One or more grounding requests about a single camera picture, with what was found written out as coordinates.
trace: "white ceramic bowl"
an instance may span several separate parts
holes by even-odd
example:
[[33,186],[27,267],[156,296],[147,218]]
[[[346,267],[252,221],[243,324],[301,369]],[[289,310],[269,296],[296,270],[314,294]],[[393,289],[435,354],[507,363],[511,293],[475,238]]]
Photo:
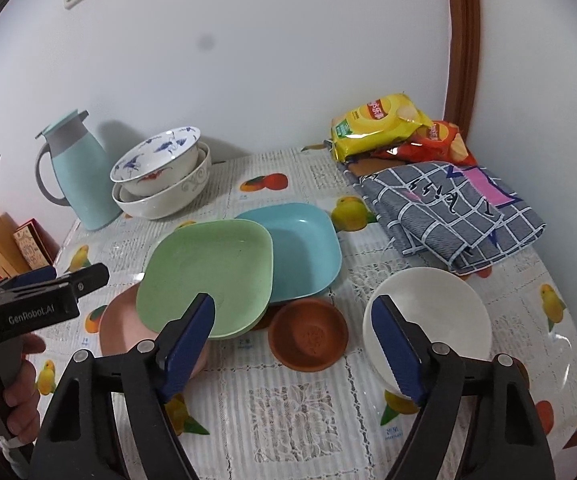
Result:
[[487,360],[493,335],[480,297],[466,282],[445,270],[413,267],[384,280],[364,311],[364,348],[384,388],[406,397],[397,385],[371,323],[373,301],[386,294],[407,321],[420,325],[431,343],[446,343],[462,357]]
[[152,196],[181,181],[198,161],[200,130],[175,128],[147,139],[126,152],[110,179],[136,196]]
[[200,156],[197,167],[190,174],[167,189],[140,198],[128,192],[122,184],[113,186],[113,200],[131,216],[155,220],[172,215],[190,204],[206,187],[210,173],[210,150],[203,142],[198,142]]

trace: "blue tray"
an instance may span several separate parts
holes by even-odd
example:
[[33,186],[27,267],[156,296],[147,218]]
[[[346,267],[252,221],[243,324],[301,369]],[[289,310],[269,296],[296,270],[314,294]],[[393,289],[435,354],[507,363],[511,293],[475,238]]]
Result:
[[312,296],[331,285],[342,251],[331,219],[318,207],[289,203],[246,211],[237,218],[264,226],[273,239],[271,303]]

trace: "light blue pitcher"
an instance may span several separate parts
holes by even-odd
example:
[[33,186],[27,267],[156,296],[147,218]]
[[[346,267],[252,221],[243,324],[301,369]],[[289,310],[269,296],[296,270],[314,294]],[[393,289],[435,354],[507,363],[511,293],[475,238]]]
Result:
[[[82,123],[87,117],[86,110],[74,110],[37,134],[35,138],[44,136],[46,144],[35,161],[35,180],[47,199],[71,206],[84,227],[95,231],[115,220],[121,210],[111,196],[112,161]],[[51,195],[42,182],[40,159],[45,153],[50,153],[63,198]]]

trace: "white lace tablecloth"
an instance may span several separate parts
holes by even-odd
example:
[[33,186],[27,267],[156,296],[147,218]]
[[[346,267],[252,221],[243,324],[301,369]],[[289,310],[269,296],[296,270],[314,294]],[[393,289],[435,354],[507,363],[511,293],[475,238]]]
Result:
[[[288,186],[240,189],[243,182],[272,173],[283,173]],[[312,203],[330,212],[339,197],[348,195],[354,192],[326,150],[282,150],[216,164],[203,194],[173,218],[147,221],[123,215],[93,233],[76,224],[60,252],[58,272],[65,272],[78,249],[87,245],[88,260],[106,264],[110,281],[82,298],[78,319],[41,331],[48,349],[34,358],[36,367],[53,359],[59,379],[77,349],[89,348],[100,355],[97,334],[86,326],[87,314],[141,280],[150,248],[182,222],[231,218],[283,202]],[[181,436],[200,478],[379,480],[389,471],[415,416],[399,415],[380,426],[386,403],[362,349],[364,307],[374,288],[394,272],[441,264],[430,254],[404,259],[387,248],[387,236],[376,223],[340,232],[339,240],[342,270],[324,294],[349,327],[344,357],[321,372],[302,373],[275,359],[265,330],[212,342],[206,369],[185,391],[190,415],[210,434]],[[491,318],[491,356],[507,352],[523,361],[533,399],[552,406],[548,438],[557,453],[577,428],[577,332],[566,310],[563,321],[549,332],[539,293],[543,283],[557,288],[533,248],[496,264],[491,276],[473,275],[467,283]],[[50,396],[42,397],[42,414],[49,400]],[[131,478],[143,478],[121,396],[114,402]],[[439,478],[453,478],[469,420],[470,404],[463,401]]]

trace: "silver screw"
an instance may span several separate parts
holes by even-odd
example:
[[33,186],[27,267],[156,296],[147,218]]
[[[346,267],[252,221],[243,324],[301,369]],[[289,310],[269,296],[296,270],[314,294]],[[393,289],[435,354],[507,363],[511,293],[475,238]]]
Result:
[[144,339],[137,343],[137,351],[140,352],[140,354],[146,354],[152,351],[153,348],[155,348],[155,343],[150,339]]
[[433,343],[431,348],[436,354],[446,355],[451,351],[451,347],[446,343]]
[[513,366],[513,358],[507,354],[500,354],[497,357],[497,361],[502,366]]
[[88,352],[86,350],[78,350],[73,354],[73,361],[76,363],[81,363],[88,359]]

